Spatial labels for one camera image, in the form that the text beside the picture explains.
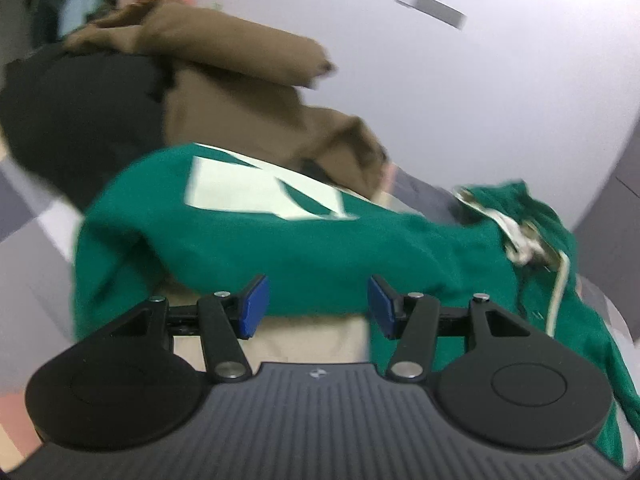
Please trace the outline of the green hooded sweatshirt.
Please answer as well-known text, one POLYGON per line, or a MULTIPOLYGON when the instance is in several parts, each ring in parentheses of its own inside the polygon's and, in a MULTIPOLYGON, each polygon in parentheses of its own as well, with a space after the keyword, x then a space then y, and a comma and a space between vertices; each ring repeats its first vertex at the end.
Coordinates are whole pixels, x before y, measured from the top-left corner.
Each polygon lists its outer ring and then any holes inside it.
POLYGON ((484 292, 597 367, 613 404, 597 449, 625 465, 625 428, 639 425, 639 389, 600 315, 570 274, 518 264, 500 221, 530 224, 577 258, 576 240, 527 185, 470 186, 452 223, 396 212, 352 192, 223 148, 165 148, 125 169, 93 202, 75 256, 73 316, 86 338, 147 300, 166 278, 199 295, 268 278, 272 316, 368 314, 367 284, 422 292, 465 308, 484 292))

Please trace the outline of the patchwork bed quilt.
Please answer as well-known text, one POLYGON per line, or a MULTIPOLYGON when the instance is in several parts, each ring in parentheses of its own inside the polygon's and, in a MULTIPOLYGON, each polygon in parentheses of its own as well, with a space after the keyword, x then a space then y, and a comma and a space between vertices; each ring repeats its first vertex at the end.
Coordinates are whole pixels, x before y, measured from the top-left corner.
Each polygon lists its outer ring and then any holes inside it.
MULTIPOLYGON (((75 256, 84 222, 62 198, 32 180, 9 159, 1 164, 1 387, 23 388, 36 367, 77 336, 73 303, 75 256)), ((518 264, 540 263, 516 250, 518 264)), ((555 291, 562 292, 571 266, 552 268, 558 274, 555 291)), ((179 298, 196 294, 172 278, 166 287, 179 298)), ((294 350, 310 354, 302 368, 307 385, 327 385, 338 376, 329 366, 328 337, 322 334, 324 318, 340 315, 293 316, 299 328, 291 339, 294 350)), ((272 316, 282 321, 286 316, 272 316)))

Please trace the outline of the grey wardrobe door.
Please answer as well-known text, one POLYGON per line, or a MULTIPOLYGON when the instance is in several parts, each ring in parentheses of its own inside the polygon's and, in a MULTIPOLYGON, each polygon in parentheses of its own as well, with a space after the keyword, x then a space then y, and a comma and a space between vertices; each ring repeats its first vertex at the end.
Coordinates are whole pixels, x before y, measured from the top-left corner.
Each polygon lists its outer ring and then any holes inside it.
POLYGON ((596 284, 639 338, 639 133, 575 230, 580 274, 596 284))

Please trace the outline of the brown garment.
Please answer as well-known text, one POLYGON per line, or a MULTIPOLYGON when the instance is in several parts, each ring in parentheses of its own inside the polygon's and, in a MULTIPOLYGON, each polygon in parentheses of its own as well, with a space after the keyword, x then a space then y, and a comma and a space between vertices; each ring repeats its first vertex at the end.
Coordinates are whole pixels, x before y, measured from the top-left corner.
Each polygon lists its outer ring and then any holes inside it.
POLYGON ((366 123, 299 95, 334 70, 317 41, 179 0, 151 0, 71 32, 64 47, 167 62, 168 146, 219 146, 365 198, 382 185, 387 154, 366 123))

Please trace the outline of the black garment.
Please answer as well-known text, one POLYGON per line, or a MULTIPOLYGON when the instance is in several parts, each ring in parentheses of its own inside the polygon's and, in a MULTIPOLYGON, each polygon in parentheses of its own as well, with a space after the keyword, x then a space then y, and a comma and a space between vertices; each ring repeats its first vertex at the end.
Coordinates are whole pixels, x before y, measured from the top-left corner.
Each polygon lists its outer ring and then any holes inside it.
POLYGON ((6 66, 1 125, 25 169, 86 210, 124 168, 163 147, 166 66, 48 44, 6 66))

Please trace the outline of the grey wall switch panel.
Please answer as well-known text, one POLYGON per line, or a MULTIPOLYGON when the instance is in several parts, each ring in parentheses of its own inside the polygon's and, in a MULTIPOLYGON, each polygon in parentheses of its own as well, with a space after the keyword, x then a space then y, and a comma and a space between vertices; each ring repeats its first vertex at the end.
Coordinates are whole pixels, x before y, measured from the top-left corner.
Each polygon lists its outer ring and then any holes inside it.
POLYGON ((457 9, 438 0, 395 0, 407 8, 416 10, 456 29, 462 29, 466 16, 457 9))

